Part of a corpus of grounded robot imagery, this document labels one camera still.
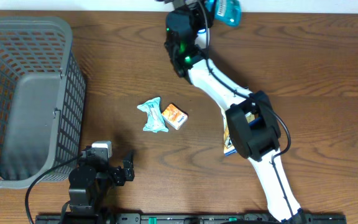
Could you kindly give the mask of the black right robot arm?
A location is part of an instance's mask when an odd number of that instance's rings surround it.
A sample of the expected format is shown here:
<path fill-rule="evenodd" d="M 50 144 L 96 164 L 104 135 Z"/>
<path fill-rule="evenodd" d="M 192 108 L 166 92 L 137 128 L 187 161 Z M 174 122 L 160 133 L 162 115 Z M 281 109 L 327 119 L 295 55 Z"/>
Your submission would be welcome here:
<path fill-rule="evenodd" d="M 210 28 L 216 1 L 172 1 L 166 16 L 164 46 L 176 74 L 205 92 L 221 109 L 236 152 L 255 169 L 267 199 L 268 211 L 282 223 L 300 223 L 303 213 L 286 177 L 280 148 L 290 132 L 262 91 L 251 92 L 227 77 L 209 57 Z"/>

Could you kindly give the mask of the mint green tissue pack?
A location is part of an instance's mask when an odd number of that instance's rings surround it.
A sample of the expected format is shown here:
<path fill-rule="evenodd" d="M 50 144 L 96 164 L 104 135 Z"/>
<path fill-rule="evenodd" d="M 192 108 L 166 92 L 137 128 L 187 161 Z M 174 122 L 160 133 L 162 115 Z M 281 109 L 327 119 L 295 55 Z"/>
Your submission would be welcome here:
<path fill-rule="evenodd" d="M 151 100 L 147 100 L 145 103 L 138 105 L 137 109 L 147 114 L 147 122 L 143 127 L 144 131 L 168 132 L 162 113 L 160 111 L 161 97 L 155 97 Z"/>

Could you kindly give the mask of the small orange box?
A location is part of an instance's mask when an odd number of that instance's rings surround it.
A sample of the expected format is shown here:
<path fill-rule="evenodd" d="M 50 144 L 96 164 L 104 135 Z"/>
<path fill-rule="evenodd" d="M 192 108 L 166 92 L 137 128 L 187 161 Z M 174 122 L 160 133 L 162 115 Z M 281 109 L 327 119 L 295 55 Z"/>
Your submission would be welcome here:
<path fill-rule="evenodd" d="M 162 112 L 162 116 L 176 130 L 179 130 L 188 119 L 188 115 L 172 103 Z"/>

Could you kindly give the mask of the teal mouthwash bottle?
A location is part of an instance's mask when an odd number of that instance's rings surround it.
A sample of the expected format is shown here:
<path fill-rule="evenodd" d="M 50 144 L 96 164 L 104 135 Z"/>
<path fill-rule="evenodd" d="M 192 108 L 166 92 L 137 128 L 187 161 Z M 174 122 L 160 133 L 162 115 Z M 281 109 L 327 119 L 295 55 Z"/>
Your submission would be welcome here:
<path fill-rule="evenodd" d="M 215 19 L 231 27 L 239 25 L 242 10 L 238 0 L 205 0 L 204 3 Z"/>

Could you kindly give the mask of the yellow snack bag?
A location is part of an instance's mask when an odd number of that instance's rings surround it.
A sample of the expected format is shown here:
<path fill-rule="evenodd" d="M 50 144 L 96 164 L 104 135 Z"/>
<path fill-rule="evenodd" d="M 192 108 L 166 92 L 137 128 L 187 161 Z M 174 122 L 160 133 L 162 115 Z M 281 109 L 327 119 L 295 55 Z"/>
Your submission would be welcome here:
<path fill-rule="evenodd" d="M 229 156 L 231 154 L 235 154 L 236 148 L 232 143 L 230 134 L 229 134 L 229 128 L 228 128 L 228 124 L 227 124 L 227 118 L 225 113 L 222 113 L 223 116 L 223 125 L 224 125 L 224 134 L 223 134 L 223 145 L 224 145 L 224 149 L 223 149 L 223 153 L 225 156 Z M 248 123 L 253 123 L 255 120 L 257 120 L 259 118 L 259 114 L 252 114 L 251 112 L 248 112 L 246 114 L 246 120 Z"/>

